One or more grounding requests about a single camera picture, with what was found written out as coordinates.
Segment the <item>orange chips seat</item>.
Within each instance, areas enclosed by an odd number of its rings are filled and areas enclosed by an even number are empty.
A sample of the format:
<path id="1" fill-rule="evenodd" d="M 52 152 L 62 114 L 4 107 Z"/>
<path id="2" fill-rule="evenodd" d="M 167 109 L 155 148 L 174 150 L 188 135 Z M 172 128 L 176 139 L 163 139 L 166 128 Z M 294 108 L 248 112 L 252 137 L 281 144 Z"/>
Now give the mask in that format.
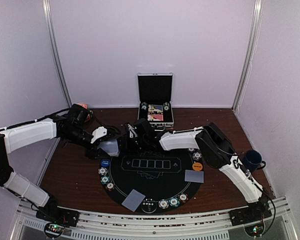
<path id="1" fill-rule="evenodd" d="M 115 189 L 115 184 L 112 182 L 108 182 L 105 186 L 108 191 L 113 191 Z"/>
<path id="2" fill-rule="evenodd" d="M 179 196 L 178 196 L 178 199 L 181 203 L 186 203 L 188 200 L 189 200 L 189 197 L 186 193 L 181 193 Z"/>

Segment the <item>blue card seat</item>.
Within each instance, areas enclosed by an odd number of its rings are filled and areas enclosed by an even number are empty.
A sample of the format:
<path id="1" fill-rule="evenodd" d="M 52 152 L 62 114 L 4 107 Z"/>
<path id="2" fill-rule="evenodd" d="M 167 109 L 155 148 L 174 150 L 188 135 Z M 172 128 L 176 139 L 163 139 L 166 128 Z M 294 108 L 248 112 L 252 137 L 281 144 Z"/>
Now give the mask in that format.
<path id="1" fill-rule="evenodd" d="M 145 199 L 145 195 L 133 189 L 121 203 L 128 210 L 135 212 Z"/>
<path id="2" fill-rule="evenodd" d="M 185 170 L 184 181 L 190 183 L 204 183 L 204 172 L 195 170 Z"/>

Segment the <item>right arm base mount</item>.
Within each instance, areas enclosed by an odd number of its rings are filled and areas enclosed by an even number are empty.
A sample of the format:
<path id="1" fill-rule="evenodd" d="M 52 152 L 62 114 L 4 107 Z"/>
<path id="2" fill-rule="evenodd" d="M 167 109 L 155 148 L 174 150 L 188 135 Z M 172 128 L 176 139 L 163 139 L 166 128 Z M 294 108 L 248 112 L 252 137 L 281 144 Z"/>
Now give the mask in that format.
<path id="1" fill-rule="evenodd" d="M 247 207 L 233 209 L 228 214 L 232 226 L 239 226 L 271 217 L 272 211 L 268 199 L 261 198 L 258 202 L 248 203 Z"/>

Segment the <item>orange big blind button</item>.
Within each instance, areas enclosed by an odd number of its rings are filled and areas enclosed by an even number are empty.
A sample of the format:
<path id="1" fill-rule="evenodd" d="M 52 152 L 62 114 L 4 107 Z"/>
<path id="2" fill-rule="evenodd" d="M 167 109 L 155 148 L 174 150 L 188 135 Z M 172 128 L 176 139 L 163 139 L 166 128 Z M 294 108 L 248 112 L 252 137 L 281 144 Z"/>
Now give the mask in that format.
<path id="1" fill-rule="evenodd" d="M 194 162 L 194 163 L 192 164 L 192 169 L 193 169 L 194 171 L 200 172 L 200 171 L 203 170 L 203 164 L 200 163 L 200 162 Z"/>

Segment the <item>blue small blind button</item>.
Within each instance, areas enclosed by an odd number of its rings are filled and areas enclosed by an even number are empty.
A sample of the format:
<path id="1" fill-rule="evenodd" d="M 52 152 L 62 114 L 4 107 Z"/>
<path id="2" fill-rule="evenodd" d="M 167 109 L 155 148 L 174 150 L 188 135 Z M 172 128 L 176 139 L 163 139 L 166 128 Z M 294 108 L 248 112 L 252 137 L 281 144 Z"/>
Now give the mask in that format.
<path id="1" fill-rule="evenodd" d="M 107 168 L 109 167 L 111 164 L 111 160 L 110 159 L 102 159 L 100 161 L 100 165 L 103 167 L 103 168 Z"/>

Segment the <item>green chips front seat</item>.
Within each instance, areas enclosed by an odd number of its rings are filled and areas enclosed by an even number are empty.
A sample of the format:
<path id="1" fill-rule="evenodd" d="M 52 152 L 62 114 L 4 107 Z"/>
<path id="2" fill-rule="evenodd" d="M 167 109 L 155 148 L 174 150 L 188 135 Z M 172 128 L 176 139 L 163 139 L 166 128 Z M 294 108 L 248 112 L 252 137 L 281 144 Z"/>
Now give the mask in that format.
<path id="1" fill-rule="evenodd" d="M 171 207 L 177 208 L 180 205 L 180 200 L 177 197 L 172 197 L 168 200 Z"/>

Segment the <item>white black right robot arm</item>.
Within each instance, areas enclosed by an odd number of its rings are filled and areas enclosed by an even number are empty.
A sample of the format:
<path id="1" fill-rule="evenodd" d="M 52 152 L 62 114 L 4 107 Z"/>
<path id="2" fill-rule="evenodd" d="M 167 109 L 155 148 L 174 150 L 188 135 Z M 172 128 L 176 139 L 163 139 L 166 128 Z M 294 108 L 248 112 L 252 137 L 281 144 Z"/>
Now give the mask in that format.
<path id="1" fill-rule="evenodd" d="M 188 130 L 163 130 L 156 132 L 144 118 L 135 123 L 125 123 L 125 144 L 128 151 L 168 152 L 174 150 L 198 150 L 206 164 L 220 170 L 239 189 L 249 206 L 246 216 L 258 220 L 268 209 L 271 199 L 267 190 L 253 177 L 253 172 L 262 170 L 266 162 L 260 153 L 249 150 L 240 159 L 231 141 L 214 124 Z"/>

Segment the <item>blue white chips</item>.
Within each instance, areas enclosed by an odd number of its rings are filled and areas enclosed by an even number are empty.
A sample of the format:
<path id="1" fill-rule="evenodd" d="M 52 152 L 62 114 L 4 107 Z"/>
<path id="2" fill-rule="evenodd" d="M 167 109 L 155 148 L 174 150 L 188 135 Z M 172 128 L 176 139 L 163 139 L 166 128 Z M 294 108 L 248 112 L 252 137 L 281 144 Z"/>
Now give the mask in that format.
<path id="1" fill-rule="evenodd" d="M 200 152 L 194 152 L 192 154 L 192 159 L 194 161 L 200 161 L 202 159 L 202 154 Z"/>
<path id="2" fill-rule="evenodd" d="M 166 199 L 161 199 L 161 200 L 158 201 L 158 206 L 161 209 L 167 209 L 169 207 L 169 201 L 166 200 Z"/>
<path id="3" fill-rule="evenodd" d="M 106 176 L 108 174 L 108 169 L 105 167 L 101 167 L 98 169 L 98 174 L 100 176 Z"/>

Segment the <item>orange chips front seat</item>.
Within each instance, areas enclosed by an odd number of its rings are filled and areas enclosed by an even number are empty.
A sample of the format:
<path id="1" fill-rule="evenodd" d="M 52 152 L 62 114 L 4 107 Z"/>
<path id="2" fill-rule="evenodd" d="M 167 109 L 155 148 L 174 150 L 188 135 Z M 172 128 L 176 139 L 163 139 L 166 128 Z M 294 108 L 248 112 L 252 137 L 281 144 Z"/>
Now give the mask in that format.
<path id="1" fill-rule="evenodd" d="M 178 199 L 181 203 L 186 203 L 188 200 L 189 200 L 189 197 L 186 193 L 181 193 L 179 196 L 178 196 Z"/>

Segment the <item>blue card front seat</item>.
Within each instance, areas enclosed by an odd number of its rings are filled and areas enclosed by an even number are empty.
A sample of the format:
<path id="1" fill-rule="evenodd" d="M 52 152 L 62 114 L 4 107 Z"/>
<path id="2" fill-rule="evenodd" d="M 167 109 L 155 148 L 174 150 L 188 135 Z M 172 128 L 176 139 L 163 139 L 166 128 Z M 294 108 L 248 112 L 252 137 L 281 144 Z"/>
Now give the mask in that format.
<path id="1" fill-rule="evenodd" d="M 121 203 L 128 210 L 135 212 L 145 199 L 145 195 L 133 189 Z"/>

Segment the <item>grey blue card deck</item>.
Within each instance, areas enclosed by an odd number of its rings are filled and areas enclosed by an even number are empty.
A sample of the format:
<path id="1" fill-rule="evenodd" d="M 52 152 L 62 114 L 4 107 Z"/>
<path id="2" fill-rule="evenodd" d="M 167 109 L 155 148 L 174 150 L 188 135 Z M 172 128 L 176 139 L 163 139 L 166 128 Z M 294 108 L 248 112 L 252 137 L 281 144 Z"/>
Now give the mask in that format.
<path id="1" fill-rule="evenodd" d="M 116 139 L 103 141 L 98 145 L 98 148 L 102 149 L 105 153 L 107 153 L 111 157 L 118 157 L 120 154 L 118 141 Z"/>

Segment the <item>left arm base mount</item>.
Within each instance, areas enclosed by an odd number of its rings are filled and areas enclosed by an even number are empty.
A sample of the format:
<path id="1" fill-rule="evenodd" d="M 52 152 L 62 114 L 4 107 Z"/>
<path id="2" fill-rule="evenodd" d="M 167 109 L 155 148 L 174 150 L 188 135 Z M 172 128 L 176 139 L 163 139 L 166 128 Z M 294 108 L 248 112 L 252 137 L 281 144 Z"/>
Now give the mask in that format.
<path id="1" fill-rule="evenodd" d="M 80 213 L 76 210 L 70 210 L 58 206 L 56 197 L 48 193 L 48 200 L 44 206 L 38 206 L 36 203 L 28 200 L 31 207 L 35 207 L 36 218 L 53 222 L 64 227 L 76 227 Z"/>

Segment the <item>clear round dealer button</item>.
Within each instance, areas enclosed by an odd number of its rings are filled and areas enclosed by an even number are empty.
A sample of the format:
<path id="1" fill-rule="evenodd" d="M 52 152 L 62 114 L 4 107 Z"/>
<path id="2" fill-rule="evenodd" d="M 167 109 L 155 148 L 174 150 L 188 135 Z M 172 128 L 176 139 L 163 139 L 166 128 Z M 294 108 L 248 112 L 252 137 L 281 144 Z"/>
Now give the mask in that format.
<path id="1" fill-rule="evenodd" d="M 145 198 L 141 204 L 141 210 L 146 214 L 153 214 L 157 210 L 157 203 L 152 198 Z"/>

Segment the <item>blue white chips front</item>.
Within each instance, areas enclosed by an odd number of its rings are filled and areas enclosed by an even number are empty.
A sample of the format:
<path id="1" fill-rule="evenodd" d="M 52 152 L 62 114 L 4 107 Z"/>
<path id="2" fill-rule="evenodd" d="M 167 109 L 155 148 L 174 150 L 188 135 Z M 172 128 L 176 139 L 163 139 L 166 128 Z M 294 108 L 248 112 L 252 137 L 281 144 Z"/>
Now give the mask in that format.
<path id="1" fill-rule="evenodd" d="M 161 200 L 158 201 L 158 206 L 161 209 L 167 209 L 169 207 L 169 201 L 166 200 L 166 199 L 161 199 Z"/>

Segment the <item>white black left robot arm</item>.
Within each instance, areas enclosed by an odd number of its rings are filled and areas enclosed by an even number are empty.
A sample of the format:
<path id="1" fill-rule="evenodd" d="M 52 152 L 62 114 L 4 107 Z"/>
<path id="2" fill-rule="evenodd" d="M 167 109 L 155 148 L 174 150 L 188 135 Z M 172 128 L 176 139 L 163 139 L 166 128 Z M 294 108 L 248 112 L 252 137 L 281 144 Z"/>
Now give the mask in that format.
<path id="1" fill-rule="evenodd" d="M 84 125 L 95 120 L 97 128 L 88 132 Z M 10 164 L 11 156 L 20 157 L 26 150 L 38 150 L 48 142 L 64 139 L 85 149 L 90 159 L 96 159 L 100 143 L 112 140 L 120 130 L 97 119 L 92 110 L 80 104 L 47 114 L 34 120 L 0 127 L 0 187 L 29 201 L 51 222 L 62 218 L 56 198 L 19 174 Z"/>

